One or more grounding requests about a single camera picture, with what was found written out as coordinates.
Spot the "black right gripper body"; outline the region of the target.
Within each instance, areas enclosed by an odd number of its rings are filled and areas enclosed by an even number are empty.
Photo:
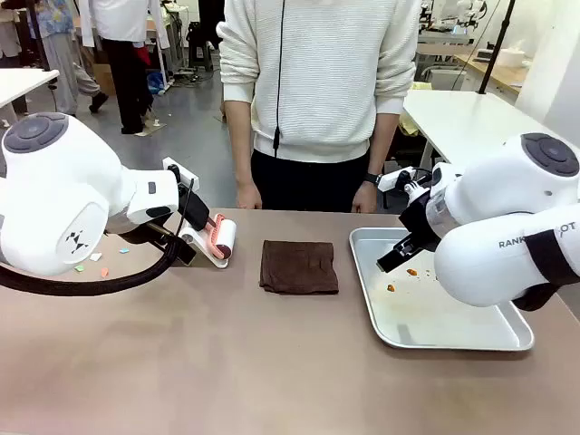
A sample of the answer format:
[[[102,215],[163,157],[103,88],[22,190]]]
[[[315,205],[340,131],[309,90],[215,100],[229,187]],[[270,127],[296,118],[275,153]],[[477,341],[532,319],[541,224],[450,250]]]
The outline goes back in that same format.
[[[414,199],[401,213],[399,220],[409,235],[401,242],[401,250],[435,250],[440,237],[432,230],[427,219],[429,191]]]

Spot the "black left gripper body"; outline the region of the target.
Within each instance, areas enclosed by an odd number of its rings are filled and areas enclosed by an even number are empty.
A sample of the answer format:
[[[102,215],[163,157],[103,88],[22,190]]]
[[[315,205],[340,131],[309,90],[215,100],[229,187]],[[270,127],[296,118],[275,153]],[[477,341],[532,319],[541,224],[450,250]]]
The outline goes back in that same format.
[[[196,230],[206,228],[209,218],[209,208],[203,200],[184,184],[178,185],[179,213]]]

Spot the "person's right hand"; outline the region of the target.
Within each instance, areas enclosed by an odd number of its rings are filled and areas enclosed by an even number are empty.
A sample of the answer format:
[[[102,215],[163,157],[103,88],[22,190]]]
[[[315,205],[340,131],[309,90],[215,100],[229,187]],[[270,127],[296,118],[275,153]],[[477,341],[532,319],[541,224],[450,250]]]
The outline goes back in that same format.
[[[262,208],[261,195],[252,180],[237,183],[237,206],[242,209]]]

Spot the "person's left hand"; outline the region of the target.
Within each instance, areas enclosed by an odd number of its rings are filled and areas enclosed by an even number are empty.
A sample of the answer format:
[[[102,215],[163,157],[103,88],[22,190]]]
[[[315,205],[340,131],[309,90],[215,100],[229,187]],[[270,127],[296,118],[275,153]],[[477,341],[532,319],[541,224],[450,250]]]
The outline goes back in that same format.
[[[377,188],[368,181],[364,181],[353,198],[352,212],[371,214],[377,210]]]

